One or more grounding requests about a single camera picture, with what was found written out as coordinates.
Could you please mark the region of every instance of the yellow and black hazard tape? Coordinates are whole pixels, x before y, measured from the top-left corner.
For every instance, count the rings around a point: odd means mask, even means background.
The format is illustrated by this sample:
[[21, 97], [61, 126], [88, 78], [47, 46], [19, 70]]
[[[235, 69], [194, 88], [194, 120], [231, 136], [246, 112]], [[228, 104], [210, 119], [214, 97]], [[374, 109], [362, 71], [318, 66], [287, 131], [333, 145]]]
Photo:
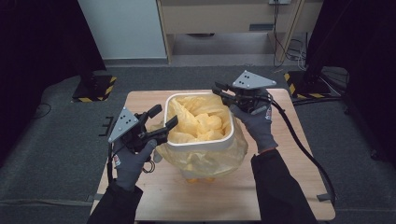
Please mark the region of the yellow and black hazard tape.
[[110, 79], [110, 82], [108, 83], [108, 87], [106, 89], [106, 93], [103, 96], [97, 96], [97, 97], [79, 97], [79, 98], [74, 98], [72, 100], [72, 103], [77, 103], [77, 102], [94, 102], [94, 101], [105, 101], [107, 100], [108, 96], [110, 95], [111, 91], [113, 90], [114, 83], [116, 82], [116, 77], [112, 77]]
[[295, 93], [296, 89], [294, 87], [294, 84], [291, 82], [290, 75], [288, 73], [286, 73], [284, 77], [286, 79], [286, 82], [288, 83], [290, 94], [293, 97], [303, 98], [303, 99], [312, 99], [312, 98], [324, 98], [324, 97], [331, 96], [330, 94], [322, 94], [322, 93], [303, 93], [303, 94]]

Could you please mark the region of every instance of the wall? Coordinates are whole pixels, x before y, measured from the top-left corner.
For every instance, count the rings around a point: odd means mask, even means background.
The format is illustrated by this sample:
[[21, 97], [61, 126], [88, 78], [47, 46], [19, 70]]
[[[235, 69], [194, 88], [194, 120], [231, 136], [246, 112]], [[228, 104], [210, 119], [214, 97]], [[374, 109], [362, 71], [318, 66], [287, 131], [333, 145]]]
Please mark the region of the wall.
[[78, 0], [104, 60], [166, 59], [156, 0]]

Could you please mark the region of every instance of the black curtain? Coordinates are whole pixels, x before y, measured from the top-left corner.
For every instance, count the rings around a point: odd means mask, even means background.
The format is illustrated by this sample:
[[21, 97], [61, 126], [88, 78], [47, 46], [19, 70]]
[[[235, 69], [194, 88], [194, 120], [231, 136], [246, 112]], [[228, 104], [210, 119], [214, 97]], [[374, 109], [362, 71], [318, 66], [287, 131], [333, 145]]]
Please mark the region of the black curtain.
[[373, 150], [396, 167], [395, 12], [394, 0], [325, 0], [306, 63], [315, 74], [323, 66], [348, 71], [345, 99], [351, 116]]
[[0, 65], [2, 159], [44, 89], [106, 69], [77, 0], [0, 0]]

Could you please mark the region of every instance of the black sleeve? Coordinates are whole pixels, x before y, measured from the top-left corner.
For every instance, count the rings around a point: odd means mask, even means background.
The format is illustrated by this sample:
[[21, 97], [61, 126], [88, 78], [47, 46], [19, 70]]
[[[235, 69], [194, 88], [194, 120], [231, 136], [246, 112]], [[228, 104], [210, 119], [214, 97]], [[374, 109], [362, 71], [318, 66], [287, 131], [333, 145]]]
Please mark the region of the black sleeve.
[[318, 223], [276, 149], [253, 156], [251, 166], [262, 223]]
[[87, 223], [134, 223], [136, 208], [142, 195], [143, 191], [138, 187], [134, 187], [134, 191], [126, 191], [119, 187], [116, 181], [113, 181], [99, 204], [96, 205]]

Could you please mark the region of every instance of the human hand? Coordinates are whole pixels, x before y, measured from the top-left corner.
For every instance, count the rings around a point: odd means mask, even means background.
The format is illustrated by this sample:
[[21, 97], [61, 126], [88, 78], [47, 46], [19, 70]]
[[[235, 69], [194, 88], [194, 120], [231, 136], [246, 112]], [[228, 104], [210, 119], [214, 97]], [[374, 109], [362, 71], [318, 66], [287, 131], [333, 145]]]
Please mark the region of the human hand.
[[114, 142], [113, 153], [115, 154], [114, 162], [116, 163], [118, 186], [125, 190], [134, 189], [146, 159], [156, 146], [157, 141], [155, 139], [149, 140], [138, 154], [134, 154], [128, 150], [120, 139]]
[[270, 104], [267, 109], [255, 115], [242, 111], [237, 105], [230, 105], [230, 110], [245, 124], [247, 131], [256, 141], [259, 153], [278, 146], [271, 134], [272, 108]]

